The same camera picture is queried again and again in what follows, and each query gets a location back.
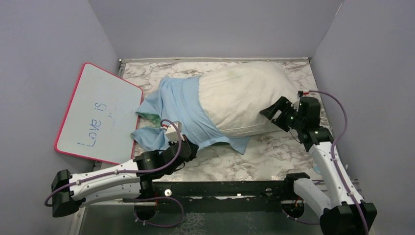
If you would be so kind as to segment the green patterned pillowcase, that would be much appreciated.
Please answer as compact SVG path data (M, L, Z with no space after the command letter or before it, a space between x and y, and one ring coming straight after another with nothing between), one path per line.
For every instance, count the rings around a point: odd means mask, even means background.
M154 123L161 121L161 117L158 114L142 113L142 112L136 112L136 114L140 116L141 118L149 120Z

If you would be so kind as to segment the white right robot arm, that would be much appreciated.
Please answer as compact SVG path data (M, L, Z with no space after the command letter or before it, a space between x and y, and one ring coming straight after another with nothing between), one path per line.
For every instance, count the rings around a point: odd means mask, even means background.
M319 217L325 235L367 235L377 215L349 178L330 131L320 125L321 105L317 98L303 96L297 104L281 97L259 113L288 132L294 129L320 169L327 193L307 177L294 178L282 186L288 199L299 196Z

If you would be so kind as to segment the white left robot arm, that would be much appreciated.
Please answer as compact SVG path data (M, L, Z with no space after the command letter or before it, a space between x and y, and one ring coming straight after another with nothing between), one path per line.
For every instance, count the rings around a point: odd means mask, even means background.
M198 145L184 140L168 144L166 150L143 152L113 167L88 173L58 171L51 184L45 205L52 216L64 217L93 203L113 199L148 201L156 195L153 180L171 175L184 162L196 158Z

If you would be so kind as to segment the light blue pillowcase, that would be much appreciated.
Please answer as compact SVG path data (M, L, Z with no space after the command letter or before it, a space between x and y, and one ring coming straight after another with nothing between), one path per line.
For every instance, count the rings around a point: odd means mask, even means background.
M149 94L136 112L158 114L161 120L179 121L181 133L199 149L216 143L228 143L240 154L246 152L249 137L228 137L221 133L209 119L199 101L199 77L165 77L159 88ZM141 127L131 133L134 140L146 151L165 150L168 141L160 127Z

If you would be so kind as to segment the white pillow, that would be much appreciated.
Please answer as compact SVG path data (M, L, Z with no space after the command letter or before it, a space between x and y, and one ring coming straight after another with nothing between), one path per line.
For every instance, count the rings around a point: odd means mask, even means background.
M281 97L297 100L297 89L280 65L251 62L205 73L199 78L200 104L225 136L247 137L279 131L260 111Z

